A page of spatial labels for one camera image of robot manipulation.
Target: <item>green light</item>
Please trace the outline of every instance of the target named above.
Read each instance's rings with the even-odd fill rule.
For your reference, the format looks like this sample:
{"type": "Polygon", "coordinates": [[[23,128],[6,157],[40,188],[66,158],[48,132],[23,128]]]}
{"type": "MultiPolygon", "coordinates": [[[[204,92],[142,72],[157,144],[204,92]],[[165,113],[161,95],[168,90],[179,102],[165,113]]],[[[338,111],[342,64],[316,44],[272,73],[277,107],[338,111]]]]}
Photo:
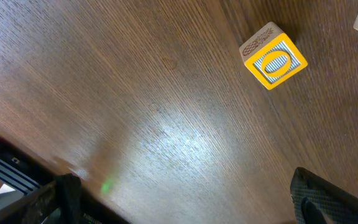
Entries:
{"type": "Polygon", "coordinates": [[[112,189],[113,186],[113,181],[112,179],[107,179],[103,184],[102,187],[100,189],[102,194],[106,194],[109,192],[110,189],[112,189]]]}

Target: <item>letter o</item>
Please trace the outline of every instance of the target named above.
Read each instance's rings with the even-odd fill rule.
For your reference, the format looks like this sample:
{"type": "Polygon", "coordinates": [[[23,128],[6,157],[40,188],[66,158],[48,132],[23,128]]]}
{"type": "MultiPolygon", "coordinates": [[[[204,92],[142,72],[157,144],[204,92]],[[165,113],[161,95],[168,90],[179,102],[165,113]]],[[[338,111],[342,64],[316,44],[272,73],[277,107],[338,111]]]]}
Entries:
{"type": "Polygon", "coordinates": [[[269,53],[268,55],[266,55],[264,57],[264,59],[262,60],[262,71],[270,76],[270,77],[280,77],[282,75],[284,75],[288,69],[290,69],[291,67],[291,57],[288,53],[284,52],[284,51],[274,51],[269,53]],[[286,56],[287,61],[285,62],[284,65],[281,66],[281,68],[279,68],[278,70],[276,70],[275,72],[267,72],[266,71],[266,66],[272,62],[273,60],[275,60],[276,58],[280,57],[280,56],[286,56]]]}

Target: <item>brown wooden surface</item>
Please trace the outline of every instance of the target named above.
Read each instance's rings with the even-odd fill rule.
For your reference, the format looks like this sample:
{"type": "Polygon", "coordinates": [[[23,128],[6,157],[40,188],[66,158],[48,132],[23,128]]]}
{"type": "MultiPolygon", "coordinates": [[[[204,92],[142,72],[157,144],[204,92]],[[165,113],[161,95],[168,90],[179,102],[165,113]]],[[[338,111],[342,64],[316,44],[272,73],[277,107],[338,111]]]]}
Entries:
{"type": "Polygon", "coordinates": [[[0,136],[129,221],[288,223],[297,166],[358,197],[358,1],[4,2],[0,136]],[[309,63],[272,91],[269,21],[309,63]]]}

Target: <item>black object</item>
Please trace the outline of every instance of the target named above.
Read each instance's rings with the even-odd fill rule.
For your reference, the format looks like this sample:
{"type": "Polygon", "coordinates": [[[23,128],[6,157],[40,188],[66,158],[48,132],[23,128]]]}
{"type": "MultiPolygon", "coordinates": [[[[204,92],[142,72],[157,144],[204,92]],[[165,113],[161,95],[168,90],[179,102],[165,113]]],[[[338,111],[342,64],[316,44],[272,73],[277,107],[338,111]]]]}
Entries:
{"type": "Polygon", "coordinates": [[[298,223],[325,224],[325,214],[337,224],[358,223],[358,198],[298,167],[291,181],[298,223]]]}
{"type": "MultiPolygon", "coordinates": [[[[19,216],[22,215],[22,218],[23,214],[26,213],[25,211],[31,208],[26,204],[38,202],[39,206],[46,206],[44,202],[40,203],[40,200],[43,198],[51,199],[53,197],[55,199],[48,201],[48,209],[46,209],[45,212],[42,212],[42,215],[38,217],[39,220],[47,217],[46,214],[58,211],[53,212],[52,214],[62,214],[62,216],[57,215],[59,223],[129,223],[118,214],[95,200],[86,189],[81,187],[81,181],[79,178],[71,174],[58,177],[54,176],[48,169],[33,160],[33,158],[24,154],[18,148],[12,146],[1,138],[0,170],[2,172],[6,171],[4,173],[6,175],[8,175],[8,173],[12,173],[20,176],[21,179],[31,179],[35,181],[33,184],[35,187],[26,192],[28,194],[24,194],[25,196],[11,204],[16,206],[16,212],[21,211],[14,214],[19,216]]],[[[15,187],[13,185],[14,182],[6,184],[15,187]]],[[[33,214],[35,216],[32,219],[33,222],[14,222],[12,219],[0,219],[0,223],[37,223],[37,214],[33,214]]]]}
{"type": "Polygon", "coordinates": [[[58,208],[61,209],[62,215],[56,223],[78,223],[79,197],[75,199],[62,193],[68,190],[80,192],[81,181],[72,174],[59,176],[57,179],[1,209],[0,223],[42,223],[58,208]]]}

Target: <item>yellow letter block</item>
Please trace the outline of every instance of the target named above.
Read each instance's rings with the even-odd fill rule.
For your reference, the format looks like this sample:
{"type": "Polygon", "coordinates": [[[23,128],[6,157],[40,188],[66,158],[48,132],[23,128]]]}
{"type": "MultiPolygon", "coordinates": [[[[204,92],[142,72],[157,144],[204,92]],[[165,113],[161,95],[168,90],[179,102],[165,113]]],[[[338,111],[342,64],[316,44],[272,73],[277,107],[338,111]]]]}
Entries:
{"type": "Polygon", "coordinates": [[[240,47],[242,61],[268,89],[278,86],[308,62],[290,38],[269,22],[240,47]]]}

